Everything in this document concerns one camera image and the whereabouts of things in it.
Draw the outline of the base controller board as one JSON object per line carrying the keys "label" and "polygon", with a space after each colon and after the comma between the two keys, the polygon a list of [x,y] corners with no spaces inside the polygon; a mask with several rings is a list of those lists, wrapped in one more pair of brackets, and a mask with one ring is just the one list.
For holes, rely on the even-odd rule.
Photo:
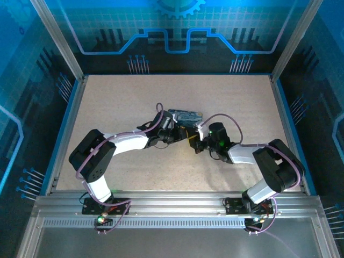
{"label": "base controller board", "polygon": [[267,218],[266,215],[254,217],[254,218],[245,218],[245,227],[249,229],[257,228],[258,230],[262,230],[263,223],[266,218]]}
{"label": "base controller board", "polygon": [[113,219],[109,217],[109,214],[107,212],[103,212],[95,219],[94,226],[96,228],[113,226]]}

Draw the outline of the grey metal sheet panel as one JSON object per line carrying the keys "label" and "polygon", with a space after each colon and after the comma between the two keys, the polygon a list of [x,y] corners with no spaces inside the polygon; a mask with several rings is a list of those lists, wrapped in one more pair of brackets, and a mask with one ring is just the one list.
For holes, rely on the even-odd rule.
{"label": "grey metal sheet panel", "polygon": [[277,219],[264,233],[230,228],[90,228],[29,225],[13,258],[344,258],[325,224]]}

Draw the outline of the aluminium side rail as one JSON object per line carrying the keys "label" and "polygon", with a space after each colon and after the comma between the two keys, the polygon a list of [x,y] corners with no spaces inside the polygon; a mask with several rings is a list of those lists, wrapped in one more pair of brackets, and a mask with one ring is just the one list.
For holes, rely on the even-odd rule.
{"label": "aluminium side rail", "polygon": [[45,173],[45,178],[40,191],[41,196],[46,196],[52,193],[54,181],[56,178],[59,178],[60,173],[62,171],[62,166],[70,142],[70,137],[73,132],[75,120],[77,117],[78,110],[80,108],[81,100],[83,97],[85,86],[87,84],[88,77],[88,75],[85,75],[82,81],[76,81],[73,86],[73,90],[71,92],[70,99],[67,104],[65,114],[63,116],[63,120],[52,152],[52,156]]}
{"label": "aluminium side rail", "polygon": [[291,112],[286,101],[286,96],[284,94],[282,85],[277,79],[274,80],[272,75],[269,75],[269,81],[271,85],[271,89],[274,94],[276,106],[279,112],[279,116],[282,122],[282,127],[284,130],[284,134],[286,136],[286,141],[289,145],[289,148],[294,153],[294,155],[300,160],[305,168],[304,176],[302,177],[302,181],[300,182],[300,189],[306,195],[312,195],[306,176],[309,174],[309,169],[307,166],[307,162],[304,156],[304,152],[300,145],[299,137],[296,131],[295,124],[292,120]]}

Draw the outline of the starry night tin box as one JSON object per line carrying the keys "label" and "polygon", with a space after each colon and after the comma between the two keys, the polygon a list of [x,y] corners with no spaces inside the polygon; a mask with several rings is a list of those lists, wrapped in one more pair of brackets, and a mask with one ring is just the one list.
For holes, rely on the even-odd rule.
{"label": "starry night tin box", "polygon": [[203,114],[197,111],[187,111],[187,110],[178,110],[178,109],[169,109],[168,112],[172,115],[173,113],[178,114],[177,125],[192,126],[202,121]]}

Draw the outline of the aluminium frame post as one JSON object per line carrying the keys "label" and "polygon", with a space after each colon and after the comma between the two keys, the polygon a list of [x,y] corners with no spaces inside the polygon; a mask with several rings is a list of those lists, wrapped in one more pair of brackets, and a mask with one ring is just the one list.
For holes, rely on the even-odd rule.
{"label": "aluminium frame post", "polygon": [[289,38],[286,47],[284,48],[281,56],[279,57],[273,72],[271,73],[271,82],[276,83],[281,76],[283,70],[290,61],[293,53],[295,52],[300,41],[303,39],[309,25],[317,14],[323,0],[309,0],[303,14],[301,15],[291,37]]}
{"label": "aluminium frame post", "polygon": [[30,2],[36,10],[52,40],[54,41],[56,47],[60,51],[72,74],[79,82],[83,81],[84,73],[45,0],[30,0]]}

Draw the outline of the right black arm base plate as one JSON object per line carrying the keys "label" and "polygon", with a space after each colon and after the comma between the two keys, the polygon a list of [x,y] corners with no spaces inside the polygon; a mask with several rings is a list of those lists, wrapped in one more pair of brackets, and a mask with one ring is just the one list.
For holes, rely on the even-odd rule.
{"label": "right black arm base plate", "polygon": [[255,204],[243,198],[227,197],[222,201],[227,215],[233,214],[253,214],[253,215],[273,215],[274,208],[271,200],[264,200]]}

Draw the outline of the right aluminium side rail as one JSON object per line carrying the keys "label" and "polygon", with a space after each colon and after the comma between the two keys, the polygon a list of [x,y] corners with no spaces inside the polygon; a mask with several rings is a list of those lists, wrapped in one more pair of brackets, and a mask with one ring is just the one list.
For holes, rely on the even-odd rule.
{"label": "right aluminium side rail", "polygon": [[309,169],[307,166],[307,162],[304,156],[304,152],[300,145],[299,137],[296,131],[295,124],[292,120],[291,112],[286,101],[286,96],[284,94],[282,85],[277,79],[274,80],[272,75],[269,75],[269,81],[271,85],[271,89],[274,94],[276,106],[279,112],[279,116],[282,122],[282,127],[284,130],[284,134],[286,136],[286,141],[289,145],[289,148],[294,153],[294,155],[300,160],[305,168],[304,176],[302,177],[302,181],[300,182],[300,189],[306,195],[312,195],[306,176],[309,174]]}

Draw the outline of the left base controller board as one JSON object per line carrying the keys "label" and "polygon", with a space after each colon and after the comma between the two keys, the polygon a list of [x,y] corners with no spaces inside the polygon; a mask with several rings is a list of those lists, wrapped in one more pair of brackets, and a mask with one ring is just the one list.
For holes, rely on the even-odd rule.
{"label": "left base controller board", "polygon": [[94,226],[96,228],[113,226],[113,219],[109,217],[109,214],[107,212],[103,212],[95,219]]}

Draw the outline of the left aluminium frame post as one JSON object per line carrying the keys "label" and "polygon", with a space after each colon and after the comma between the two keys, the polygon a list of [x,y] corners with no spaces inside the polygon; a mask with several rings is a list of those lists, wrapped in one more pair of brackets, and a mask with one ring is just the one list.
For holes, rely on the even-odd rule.
{"label": "left aluminium frame post", "polygon": [[72,74],[79,82],[83,81],[84,73],[45,0],[30,0],[30,2],[36,10],[52,40],[54,41],[56,47],[60,51]]}

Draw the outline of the aluminium front frame rail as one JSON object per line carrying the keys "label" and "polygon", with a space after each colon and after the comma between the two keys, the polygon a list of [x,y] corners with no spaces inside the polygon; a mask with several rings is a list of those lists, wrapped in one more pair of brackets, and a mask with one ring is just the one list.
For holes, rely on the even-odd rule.
{"label": "aluminium front frame rail", "polygon": [[[80,218],[81,194],[81,191],[56,191],[39,196],[31,215]],[[113,195],[131,199],[131,217],[224,217],[223,199],[241,197],[238,191],[118,191]],[[276,202],[278,218],[325,217],[318,196],[287,191],[278,195]]]}

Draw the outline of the right aluminium frame post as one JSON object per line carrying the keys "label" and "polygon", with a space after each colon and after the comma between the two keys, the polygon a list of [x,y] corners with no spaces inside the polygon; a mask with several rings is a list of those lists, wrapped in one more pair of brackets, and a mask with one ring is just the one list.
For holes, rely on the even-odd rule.
{"label": "right aluminium frame post", "polygon": [[271,82],[276,83],[281,76],[283,70],[290,61],[293,53],[295,52],[300,41],[303,39],[309,25],[317,14],[323,0],[309,0],[303,14],[301,15],[291,37],[289,38],[286,47],[284,48],[281,56],[279,57],[273,72],[271,73]]}

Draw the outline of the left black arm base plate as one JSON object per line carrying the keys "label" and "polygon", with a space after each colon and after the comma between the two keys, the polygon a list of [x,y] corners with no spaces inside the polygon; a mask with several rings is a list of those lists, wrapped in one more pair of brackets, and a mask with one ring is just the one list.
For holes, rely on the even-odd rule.
{"label": "left black arm base plate", "polygon": [[128,203],[125,203],[123,205],[109,207],[109,206],[100,205],[99,203],[94,201],[92,198],[85,198],[84,204],[82,207],[82,214],[100,215],[103,212],[107,212],[109,215],[122,215],[127,207],[128,207]]}

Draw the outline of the left aluminium side rail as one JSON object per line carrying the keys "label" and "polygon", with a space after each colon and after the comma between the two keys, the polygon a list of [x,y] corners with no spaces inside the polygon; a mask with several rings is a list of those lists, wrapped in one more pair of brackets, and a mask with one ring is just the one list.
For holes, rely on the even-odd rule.
{"label": "left aluminium side rail", "polygon": [[52,156],[45,173],[45,178],[40,191],[41,196],[46,196],[52,193],[54,181],[56,178],[59,178],[60,173],[62,171],[62,166],[70,142],[70,137],[73,132],[75,120],[77,117],[78,110],[80,108],[81,100],[83,97],[85,86],[87,84],[88,77],[88,75],[85,75],[82,81],[76,81],[73,86],[73,90],[71,92],[70,99],[67,104],[65,114],[63,116],[63,120],[52,152]]}

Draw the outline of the right base controller board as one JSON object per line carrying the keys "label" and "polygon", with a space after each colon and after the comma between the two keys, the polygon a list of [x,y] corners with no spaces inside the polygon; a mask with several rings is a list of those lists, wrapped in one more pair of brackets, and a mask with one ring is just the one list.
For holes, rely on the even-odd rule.
{"label": "right base controller board", "polygon": [[245,218],[245,227],[249,229],[257,228],[258,230],[262,230],[263,223],[266,218],[267,218],[266,215],[254,217],[254,218]]}

